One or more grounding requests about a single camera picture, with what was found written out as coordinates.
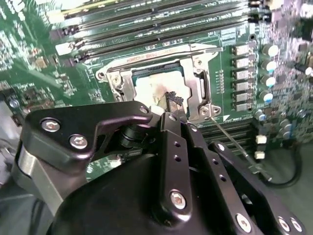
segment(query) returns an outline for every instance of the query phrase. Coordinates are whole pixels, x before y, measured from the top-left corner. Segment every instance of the capacitor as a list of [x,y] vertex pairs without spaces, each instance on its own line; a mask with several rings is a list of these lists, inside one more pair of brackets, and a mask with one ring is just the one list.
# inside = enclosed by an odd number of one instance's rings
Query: capacitor
[[291,130],[291,123],[290,123],[290,121],[288,119],[283,120],[280,123],[280,126],[282,127],[282,129],[284,131],[290,131]]
[[296,63],[294,65],[294,68],[296,70],[299,70],[300,72],[303,72],[305,75],[310,75],[311,72],[312,72],[312,68],[311,67],[308,67],[308,66],[300,64],[300,63]]
[[283,134],[283,139],[284,139],[284,140],[289,140],[289,139],[290,139],[290,135],[291,135],[291,132],[290,132],[290,131],[286,131],[286,132]]
[[263,49],[262,49],[262,53],[264,55],[268,55],[270,57],[274,57],[276,55],[278,55],[279,53],[279,48],[277,45],[273,45],[273,44],[266,44],[264,45]]
[[271,77],[268,75],[265,75],[262,77],[261,82],[266,85],[267,87],[272,87],[276,84],[276,78],[275,77]]
[[273,94],[269,91],[262,91],[260,93],[260,99],[262,99],[266,103],[269,103],[273,100]]
[[266,120],[266,115],[263,113],[263,111],[261,109],[259,109],[258,111],[256,111],[256,113],[254,114],[255,118],[258,121],[264,121]]
[[275,69],[277,69],[277,63],[275,61],[266,59],[262,63],[262,68],[266,71],[273,72]]

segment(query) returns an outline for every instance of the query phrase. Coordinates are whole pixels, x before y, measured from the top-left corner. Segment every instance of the wire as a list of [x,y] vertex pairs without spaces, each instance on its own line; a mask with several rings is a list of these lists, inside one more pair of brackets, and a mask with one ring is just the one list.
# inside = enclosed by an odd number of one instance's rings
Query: wire
[[291,157],[295,168],[293,177],[284,183],[274,183],[263,180],[265,185],[271,188],[289,188],[300,180],[303,169],[303,161],[300,153],[301,146],[301,143],[297,141],[295,141],[291,146]]

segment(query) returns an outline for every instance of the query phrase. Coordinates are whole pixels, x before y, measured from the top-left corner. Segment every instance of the ram slot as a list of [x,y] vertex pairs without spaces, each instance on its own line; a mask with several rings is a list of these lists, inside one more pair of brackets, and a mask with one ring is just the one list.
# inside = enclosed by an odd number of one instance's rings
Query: ram slot
[[231,8],[237,8],[240,6],[246,6],[246,3],[241,3],[242,0],[229,0],[231,3],[224,3],[215,7],[206,8],[202,5],[194,5],[189,3],[180,7],[172,7],[164,11],[151,15],[146,14],[139,17],[132,17],[128,19],[122,19],[115,22],[109,22],[94,27],[84,26],[77,28],[77,33],[74,34],[73,38],[77,39],[82,36],[85,38],[84,41],[88,41],[89,37],[98,37],[101,39],[125,35],[126,33],[134,33],[139,30],[152,29],[154,25],[162,26],[182,20],[192,19],[196,16],[208,15],[213,12],[225,11]]
[[209,14],[208,16],[196,17],[190,20],[181,21],[179,23],[171,23],[155,27],[154,29],[142,30],[136,33],[124,34],[122,36],[114,36],[110,38],[102,38],[99,36],[88,38],[78,42],[75,47],[80,51],[87,50],[87,53],[106,51],[106,48],[114,46],[115,49],[133,42],[133,46],[156,40],[162,40],[167,37],[183,36],[183,32],[197,32],[210,29],[211,27],[219,27],[231,22],[245,21],[248,18],[249,8],[234,9],[223,11],[221,13]]
[[193,38],[199,35],[199,33],[210,33],[216,30],[223,30],[228,29],[232,27],[241,26],[248,23],[248,17],[240,17],[239,19],[231,19],[229,21],[226,21],[223,25],[216,26],[217,24],[212,24],[209,27],[197,27],[196,30],[193,30],[192,32],[187,33],[181,33],[174,35],[171,34],[165,34],[162,37],[152,37],[148,41],[134,41],[134,42],[127,42],[125,44],[121,45],[113,45],[110,47],[106,47],[105,49],[95,50],[93,52],[88,53],[80,53],[74,56],[73,59],[64,60],[65,64],[67,66],[74,66],[75,63],[80,63],[88,59],[92,58],[98,58],[100,56],[109,56],[111,53],[119,53],[124,51],[125,49],[132,47],[134,50],[136,50],[139,47],[149,47],[152,43],[164,43],[169,41],[178,40],[181,38],[186,38],[185,41],[188,41],[187,38]]
[[165,8],[180,6],[187,3],[197,4],[201,0],[158,0],[158,1],[122,1],[117,4],[108,5],[89,9],[88,11],[80,11],[74,14],[65,15],[65,21],[62,26],[73,25],[76,22],[79,24],[96,24],[97,22],[105,22],[108,20],[119,20],[140,14],[153,13]]
[[[143,14],[128,18],[115,19],[102,19],[102,21],[74,25],[64,28],[64,36],[73,35],[74,38],[79,38],[81,35],[94,35],[94,34],[123,34],[133,30],[140,30],[152,27],[153,25],[168,24],[179,20],[186,20],[188,18],[199,16],[201,14],[208,14],[218,10],[227,10],[230,7],[234,8],[246,5],[246,0],[227,0],[227,1],[212,1],[201,0],[198,4],[188,3],[183,5],[176,5],[174,7],[166,8],[164,10],[155,11],[153,14]],[[204,7],[206,4],[211,4],[211,7]]]

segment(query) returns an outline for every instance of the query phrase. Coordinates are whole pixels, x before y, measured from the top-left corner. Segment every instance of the silver screw head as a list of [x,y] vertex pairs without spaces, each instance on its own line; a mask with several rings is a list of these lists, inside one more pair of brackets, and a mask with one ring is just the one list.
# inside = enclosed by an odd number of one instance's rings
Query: silver screw head
[[251,224],[242,214],[237,214],[236,220],[240,228],[242,228],[242,230],[244,230],[246,233],[250,233],[252,231]]
[[139,110],[140,110],[142,113],[144,113],[144,114],[147,114],[147,113],[149,112],[149,110],[148,110],[147,108],[143,107],[143,106],[141,106],[141,107],[139,108]]
[[219,147],[219,149],[221,151],[224,151],[225,150],[225,147],[223,145],[221,145],[220,143],[217,144],[217,146]]
[[69,139],[69,143],[70,145],[72,145],[74,148],[77,148],[77,149],[84,149],[88,145],[86,138],[81,135],[72,136]]
[[12,108],[16,109],[20,106],[20,103],[16,99],[12,99],[12,100],[10,100],[9,105]]
[[290,218],[290,221],[292,222],[294,228],[295,228],[298,232],[302,232],[302,227],[300,226],[300,224],[299,224],[294,218]]
[[55,120],[45,120],[41,123],[42,128],[48,132],[57,132],[60,129],[60,125]]
[[282,228],[286,231],[286,232],[290,232],[290,227],[289,225],[285,222],[285,220],[282,217],[278,217],[278,221],[280,223],[280,226],[282,226]]
[[191,127],[191,130],[193,130],[194,132],[197,132],[197,131],[198,131],[198,129],[197,129],[197,127],[196,127],[196,126],[194,126],[194,125],[190,125],[190,127]]
[[186,207],[186,200],[184,196],[177,191],[171,192],[171,201],[177,209],[182,210]]

